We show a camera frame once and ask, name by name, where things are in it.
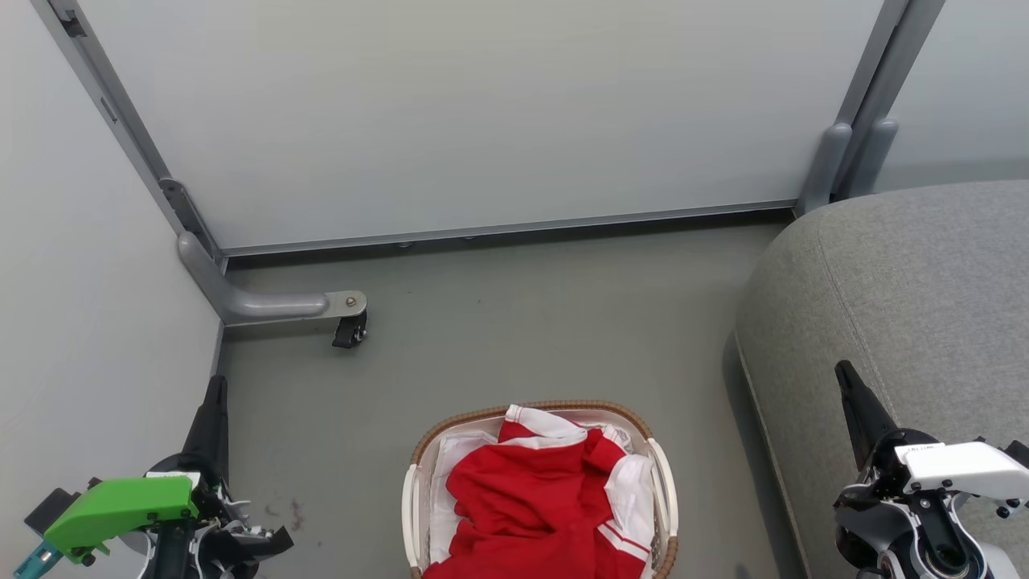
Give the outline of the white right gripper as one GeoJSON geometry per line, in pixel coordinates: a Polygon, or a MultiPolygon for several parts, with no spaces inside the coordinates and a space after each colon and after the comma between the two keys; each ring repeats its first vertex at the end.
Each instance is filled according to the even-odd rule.
{"type": "MultiPolygon", "coordinates": [[[[856,468],[863,469],[882,437],[897,425],[850,360],[833,367],[842,410],[856,468]]],[[[1027,444],[1013,440],[1006,447],[984,440],[947,444],[897,442],[879,453],[872,467],[871,487],[878,497],[900,499],[917,492],[957,492],[993,499],[999,506],[1026,506],[1027,444]]]]}

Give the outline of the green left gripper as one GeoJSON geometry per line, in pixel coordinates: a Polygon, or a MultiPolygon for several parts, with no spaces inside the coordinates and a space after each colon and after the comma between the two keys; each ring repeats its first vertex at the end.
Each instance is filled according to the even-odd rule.
{"type": "Polygon", "coordinates": [[[214,375],[182,454],[141,477],[93,478],[85,492],[56,488],[42,502],[42,568],[91,567],[114,539],[142,553],[145,569],[257,569],[293,548],[286,528],[250,524],[246,502],[232,498],[228,431],[228,381],[214,375]]]}

